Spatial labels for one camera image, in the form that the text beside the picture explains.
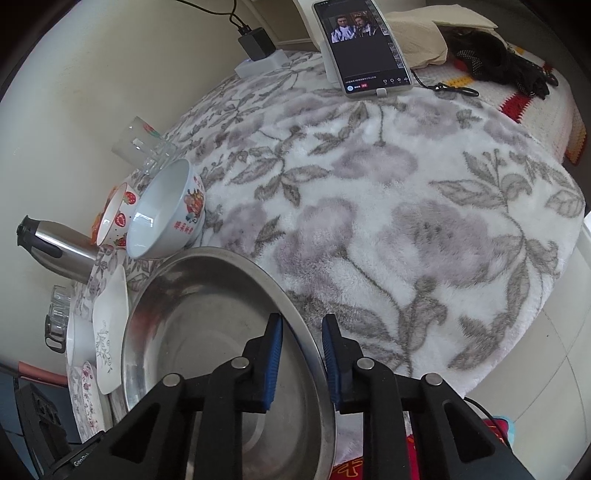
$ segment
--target white floor tile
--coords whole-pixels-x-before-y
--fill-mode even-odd
[[[468,394],[492,414],[516,420],[548,384],[566,357],[542,312],[515,348]]]
[[[556,282],[543,308],[567,351],[591,307],[590,291],[591,268],[575,248],[562,278]]]
[[[583,408],[568,361],[515,422],[514,451],[536,480],[564,480],[586,449]]]
[[[569,352],[570,365],[579,385],[587,421],[587,432],[591,435],[591,312],[587,314],[583,328]]]

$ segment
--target floral blanket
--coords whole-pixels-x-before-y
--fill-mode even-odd
[[[536,318],[582,225],[577,184],[495,108],[420,88],[350,101],[318,53],[225,80],[168,137],[200,166],[203,245],[262,267],[319,345],[335,313],[367,356],[460,395]],[[125,263],[135,290],[153,265]],[[339,419],[337,463],[360,451]]]

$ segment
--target white wall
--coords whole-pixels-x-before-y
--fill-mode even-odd
[[[172,126],[246,57],[237,37],[227,17],[173,0],[82,0],[27,58],[0,103],[0,362],[64,371],[43,325],[52,285],[68,281],[17,247],[22,218],[88,233],[131,171],[111,153],[120,130],[135,115]]]

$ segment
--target thermos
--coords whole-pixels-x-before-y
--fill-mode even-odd
[[[70,227],[28,216],[17,228],[17,245],[48,270],[84,284],[99,251],[89,237]]]

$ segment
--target yellow stripe on knitted blanket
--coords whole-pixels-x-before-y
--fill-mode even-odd
[[[466,85],[470,85],[472,82],[474,82],[474,79],[472,77],[470,77],[469,75],[464,75],[463,77],[458,77],[458,78],[454,78],[451,80],[448,80],[444,83],[447,83],[450,87],[465,87]]]

